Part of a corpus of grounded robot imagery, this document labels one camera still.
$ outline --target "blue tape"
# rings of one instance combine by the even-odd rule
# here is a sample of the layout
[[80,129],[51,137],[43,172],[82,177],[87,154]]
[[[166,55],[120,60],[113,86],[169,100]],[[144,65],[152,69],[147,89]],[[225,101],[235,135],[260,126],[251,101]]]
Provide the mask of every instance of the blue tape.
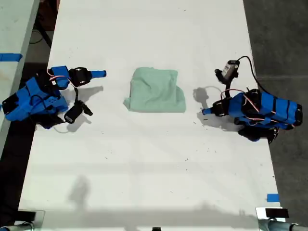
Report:
[[0,62],[19,62],[22,57],[22,54],[0,53]]
[[279,194],[268,194],[267,202],[280,202]]

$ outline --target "light green fabric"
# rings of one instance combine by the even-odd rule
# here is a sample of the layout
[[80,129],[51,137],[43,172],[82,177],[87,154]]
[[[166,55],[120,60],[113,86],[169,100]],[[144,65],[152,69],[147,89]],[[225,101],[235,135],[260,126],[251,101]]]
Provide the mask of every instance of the light green fabric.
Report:
[[177,87],[178,72],[138,68],[130,82],[124,105],[134,112],[185,112],[183,91]]

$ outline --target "white table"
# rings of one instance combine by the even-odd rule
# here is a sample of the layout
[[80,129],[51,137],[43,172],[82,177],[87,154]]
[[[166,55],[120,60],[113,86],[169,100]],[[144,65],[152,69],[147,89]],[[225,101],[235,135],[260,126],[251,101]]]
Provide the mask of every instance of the white table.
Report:
[[[224,89],[214,70],[250,53],[241,0],[62,0],[49,67],[107,77],[80,90],[92,117],[36,131],[20,209],[45,210],[47,230],[258,230],[256,207],[279,206],[266,202],[277,193],[267,141],[221,129],[234,129],[227,118],[203,125],[193,97],[207,87],[211,106]],[[178,70],[185,113],[126,109],[142,66]],[[232,87],[256,87],[248,62],[239,72]]]
[[[0,104],[19,87],[39,0],[0,1],[0,53],[20,53],[20,62],[0,62]],[[0,112],[0,158],[10,122]]]

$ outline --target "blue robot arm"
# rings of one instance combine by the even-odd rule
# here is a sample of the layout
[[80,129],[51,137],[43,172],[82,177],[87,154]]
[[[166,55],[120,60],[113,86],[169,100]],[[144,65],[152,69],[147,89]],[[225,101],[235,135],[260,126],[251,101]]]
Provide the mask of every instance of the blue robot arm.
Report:
[[3,101],[5,117],[10,121],[23,121],[31,117],[45,128],[63,123],[56,115],[67,111],[68,105],[59,90],[66,89],[72,83],[77,94],[73,108],[77,107],[78,110],[73,110],[74,113],[70,110],[64,118],[66,122],[73,123],[82,112],[92,115],[89,108],[78,100],[77,87],[89,83],[92,78],[105,76],[106,71],[88,71],[83,67],[68,70],[66,66],[57,66],[50,70],[41,70],[24,87]]
[[219,81],[226,85],[226,97],[213,103],[213,107],[203,109],[202,113],[216,116],[230,115],[234,118],[235,124],[244,126],[239,134],[252,141],[266,137],[271,143],[277,136],[278,129],[289,130],[300,126],[303,120],[302,106],[269,94],[259,84],[254,73],[253,76],[263,92],[252,89],[248,92],[241,91],[234,97],[230,96],[229,91],[233,90],[230,89],[230,85],[232,80],[238,77],[240,59],[228,61],[223,71],[215,70]]

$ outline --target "red wire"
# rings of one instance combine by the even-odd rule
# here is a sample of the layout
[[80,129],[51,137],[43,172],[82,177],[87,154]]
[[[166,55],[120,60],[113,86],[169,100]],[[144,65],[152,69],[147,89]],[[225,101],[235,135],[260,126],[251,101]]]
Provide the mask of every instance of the red wire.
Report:
[[[230,91],[230,90],[236,90],[236,91],[240,91],[240,92],[245,93],[245,91],[243,91],[243,90],[238,90],[238,89],[226,89],[226,90],[224,90],[224,91],[220,94],[220,98],[222,99],[222,94],[223,94],[224,92]],[[247,96],[244,95],[244,97],[245,97],[245,98],[248,100],[248,102],[254,107],[254,109],[255,109],[257,112],[259,112],[259,109],[254,105],[254,103],[253,103]]]
[[77,88],[77,87],[75,87],[75,85],[71,82],[71,80],[70,80],[68,77],[66,77],[66,76],[53,76],[52,74],[50,74],[50,73],[48,72],[48,69],[46,69],[46,72],[47,72],[48,75],[51,76],[51,78],[49,79],[49,81],[53,81],[54,79],[56,79],[56,78],[58,78],[58,77],[65,77],[65,78],[67,78],[68,81],[73,85],[74,88]]

